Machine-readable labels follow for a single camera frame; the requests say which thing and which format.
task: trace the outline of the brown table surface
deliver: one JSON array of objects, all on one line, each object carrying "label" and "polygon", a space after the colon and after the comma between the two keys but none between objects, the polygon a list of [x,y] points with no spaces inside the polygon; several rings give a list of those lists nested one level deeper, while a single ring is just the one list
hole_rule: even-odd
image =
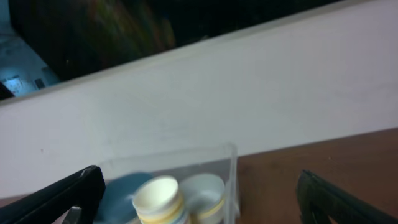
[{"label": "brown table surface", "polygon": [[240,157],[238,223],[301,223],[303,169],[398,218],[398,129]]}]

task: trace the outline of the stacked cup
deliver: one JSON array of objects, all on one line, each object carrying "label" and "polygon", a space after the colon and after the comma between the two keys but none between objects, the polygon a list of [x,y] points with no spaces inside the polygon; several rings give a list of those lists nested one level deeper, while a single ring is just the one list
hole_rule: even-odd
[{"label": "stacked cup", "polygon": [[183,201],[177,180],[161,176],[141,186],[132,204],[142,224],[189,224]]}]

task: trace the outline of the plastic box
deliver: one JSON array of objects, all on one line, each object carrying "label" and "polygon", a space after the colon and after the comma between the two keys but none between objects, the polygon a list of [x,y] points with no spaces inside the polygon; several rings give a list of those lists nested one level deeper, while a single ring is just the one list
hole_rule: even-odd
[{"label": "plastic box", "polygon": [[106,161],[99,166],[106,182],[135,172],[150,172],[154,177],[172,175],[179,182],[204,172],[220,176],[226,184],[225,224],[235,224],[239,215],[237,150],[233,144],[134,156]]}]

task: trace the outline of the white wall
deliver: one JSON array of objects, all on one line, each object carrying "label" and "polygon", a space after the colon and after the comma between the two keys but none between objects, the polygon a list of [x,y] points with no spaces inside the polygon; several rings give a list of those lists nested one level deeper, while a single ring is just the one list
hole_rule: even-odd
[{"label": "white wall", "polygon": [[398,1],[343,4],[3,102],[0,198],[110,157],[398,126]]}]

